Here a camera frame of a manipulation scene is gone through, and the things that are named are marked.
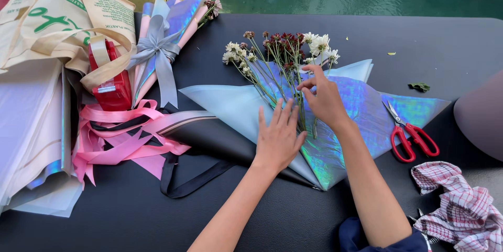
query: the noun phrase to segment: green leaf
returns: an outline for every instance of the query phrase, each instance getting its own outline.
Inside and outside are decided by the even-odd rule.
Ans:
[[[430,91],[430,86],[424,82],[409,83],[408,86],[411,89],[417,89],[423,93],[426,93],[426,91]]]

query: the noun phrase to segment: towel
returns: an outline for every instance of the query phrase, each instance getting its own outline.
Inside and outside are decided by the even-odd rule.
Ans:
[[[448,162],[425,162],[411,169],[421,195],[440,186],[440,208],[420,217],[414,227],[454,244],[459,252],[501,252],[503,216],[484,187],[470,187],[461,170]]]

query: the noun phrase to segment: gray ribbon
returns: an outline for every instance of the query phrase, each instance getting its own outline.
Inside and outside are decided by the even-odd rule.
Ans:
[[[165,33],[168,34],[165,27],[169,29],[169,24],[162,16],[155,15],[150,19],[147,37],[138,40],[138,53],[131,57],[127,69],[138,63],[147,62],[149,58],[155,55],[155,71],[159,81],[161,106],[165,106],[170,102],[174,107],[178,108],[177,87],[174,83],[171,63],[178,55],[180,47],[171,42],[179,36],[181,31],[164,37]],[[143,83],[144,79],[142,78],[139,88]]]

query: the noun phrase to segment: dark blue sleeve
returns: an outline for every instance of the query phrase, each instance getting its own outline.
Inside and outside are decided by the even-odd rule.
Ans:
[[[369,246],[359,218],[345,220],[339,228],[342,252],[426,252],[428,246],[421,232],[412,228],[412,235],[386,248]]]

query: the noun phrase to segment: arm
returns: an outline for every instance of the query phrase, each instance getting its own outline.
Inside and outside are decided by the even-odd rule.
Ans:
[[[303,69],[313,71],[314,77],[299,84],[297,90],[302,90],[313,113],[333,130],[341,144],[356,210],[369,244],[384,248],[410,236],[411,225],[375,165],[358,126],[346,113],[337,84],[325,77],[320,66]]]
[[[292,109],[292,99],[283,110],[281,105],[280,99],[268,127],[263,109],[260,108],[255,159],[232,195],[192,243],[189,252],[234,251],[244,226],[262,195],[300,150],[306,133],[297,137],[295,127],[298,107]]]

